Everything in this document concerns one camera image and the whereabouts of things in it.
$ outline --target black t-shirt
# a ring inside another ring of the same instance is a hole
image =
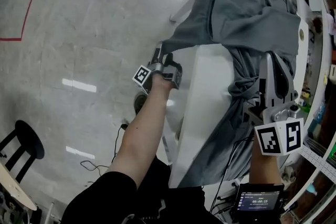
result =
[[[206,211],[201,188],[136,188],[125,174],[105,173],[68,205],[61,223],[221,223]]]

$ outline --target black sleeve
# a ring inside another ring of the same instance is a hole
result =
[[[130,201],[136,188],[135,182],[125,174],[103,174],[72,200],[61,223],[121,223],[133,212]]]

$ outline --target polished floor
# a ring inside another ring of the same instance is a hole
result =
[[[21,183],[35,201],[67,204],[99,177],[80,161],[111,163],[121,122],[134,118],[131,78],[173,32],[181,1],[0,0],[0,138],[19,119],[41,138],[45,158]]]

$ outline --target red line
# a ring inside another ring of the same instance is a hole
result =
[[[27,20],[28,13],[29,13],[29,10],[30,10],[30,6],[32,5],[32,2],[33,2],[33,0],[29,1],[29,5],[28,5],[27,11],[26,11],[26,16],[25,16],[25,19],[24,19],[23,25],[22,25],[21,37],[14,37],[14,38],[1,38],[0,37],[0,41],[22,41],[23,31],[25,30],[26,20]]]

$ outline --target light blue object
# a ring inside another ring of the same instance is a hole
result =
[[[312,184],[308,186],[307,191],[315,194],[315,196],[317,195],[317,191],[315,190],[315,187]]]

